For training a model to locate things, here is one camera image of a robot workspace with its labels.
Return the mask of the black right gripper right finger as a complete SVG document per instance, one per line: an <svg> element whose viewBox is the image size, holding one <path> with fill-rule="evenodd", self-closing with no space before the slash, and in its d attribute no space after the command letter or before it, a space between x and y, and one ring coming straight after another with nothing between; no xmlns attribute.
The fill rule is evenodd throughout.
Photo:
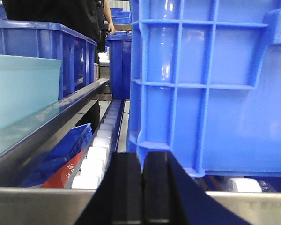
<svg viewBox="0 0 281 225"><path fill-rule="evenodd" d="M153 151L143 165L146 225L246 225L189 177L172 153Z"/></svg>

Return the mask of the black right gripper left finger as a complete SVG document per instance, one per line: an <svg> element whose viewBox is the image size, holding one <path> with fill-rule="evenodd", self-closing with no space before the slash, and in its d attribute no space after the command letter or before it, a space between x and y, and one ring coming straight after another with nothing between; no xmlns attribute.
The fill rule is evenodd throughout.
<svg viewBox="0 0 281 225"><path fill-rule="evenodd" d="M76 225L141 225L141 166L136 153L112 154L108 169Z"/></svg>

